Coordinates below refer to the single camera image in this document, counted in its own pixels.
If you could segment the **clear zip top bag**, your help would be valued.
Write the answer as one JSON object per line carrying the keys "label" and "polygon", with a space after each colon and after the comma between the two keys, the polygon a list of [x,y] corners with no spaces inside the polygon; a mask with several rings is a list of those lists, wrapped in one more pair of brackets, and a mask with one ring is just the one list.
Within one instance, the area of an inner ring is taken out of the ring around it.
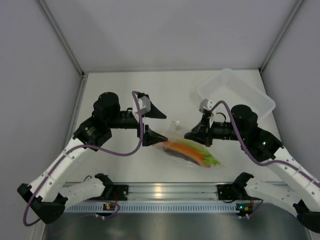
{"label": "clear zip top bag", "polygon": [[188,167],[209,169],[220,166],[221,163],[205,146],[184,138],[189,131],[178,120],[174,120],[167,130],[161,132],[167,137],[167,141],[156,143],[153,147],[170,156],[178,164]]}

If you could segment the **orange purple fake fruit slice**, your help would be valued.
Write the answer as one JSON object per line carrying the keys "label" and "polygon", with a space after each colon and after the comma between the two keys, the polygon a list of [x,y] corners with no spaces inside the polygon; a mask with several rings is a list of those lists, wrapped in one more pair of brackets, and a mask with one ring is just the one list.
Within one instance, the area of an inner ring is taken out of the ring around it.
{"label": "orange purple fake fruit slice", "polygon": [[174,141],[166,141],[159,145],[159,148],[163,150],[166,154],[169,154],[176,158],[181,158],[185,161],[189,161],[193,164],[198,165],[202,163],[202,155],[200,155],[195,150]]}

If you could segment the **green fake celery stalk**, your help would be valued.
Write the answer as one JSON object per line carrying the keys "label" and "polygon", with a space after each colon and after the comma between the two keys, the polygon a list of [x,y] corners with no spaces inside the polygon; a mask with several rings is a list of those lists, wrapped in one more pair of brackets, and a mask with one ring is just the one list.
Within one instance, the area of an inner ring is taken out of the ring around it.
{"label": "green fake celery stalk", "polygon": [[203,166],[204,168],[210,168],[211,165],[220,165],[220,162],[203,145],[187,139],[179,139],[177,142],[193,149],[194,151],[202,155],[201,163],[198,163],[198,165]]}

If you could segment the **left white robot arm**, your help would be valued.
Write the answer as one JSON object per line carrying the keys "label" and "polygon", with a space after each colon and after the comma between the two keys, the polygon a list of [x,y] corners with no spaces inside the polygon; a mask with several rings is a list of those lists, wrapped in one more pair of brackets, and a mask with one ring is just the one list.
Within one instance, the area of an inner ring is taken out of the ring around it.
{"label": "left white robot arm", "polygon": [[[166,119],[150,100],[148,94],[133,91],[133,106],[121,110],[119,97],[114,92],[102,93],[93,104],[91,116],[81,123],[68,144],[53,163],[31,183],[22,183],[17,192],[27,206],[23,214],[23,224],[27,222],[29,209],[38,219],[49,225],[55,222],[66,209],[92,198],[109,199],[114,183],[103,173],[96,174],[88,181],[65,187],[70,174],[94,152],[105,152],[119,157],[134,155],[140,147],[148,147],[167,141],[167,137],[154,132],[143,123],[144,118]],[[139,139],[134,150],[119,153],[102,146],[112,138],[113,129],[135,129]]]}

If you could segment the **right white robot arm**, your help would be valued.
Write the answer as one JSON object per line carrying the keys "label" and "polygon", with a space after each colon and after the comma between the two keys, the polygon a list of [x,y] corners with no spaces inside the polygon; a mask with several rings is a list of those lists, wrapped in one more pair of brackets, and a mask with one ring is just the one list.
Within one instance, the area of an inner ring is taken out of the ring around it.
{"label": "right white robot arm", "polygon": [[249,173],[241,173],[232,183],[235,196],[258,198],[287,211],[308,230],[320,232],[320,181],[289,153],[272,133],[258,126],[258,115],[244,104],[229,108],[223,100],[204,100],[199,107],[200,122],[185,139],[206,147],[214,140],[238,141],[245,154],[260,167],[275,173],[289,187],[265,183]]}

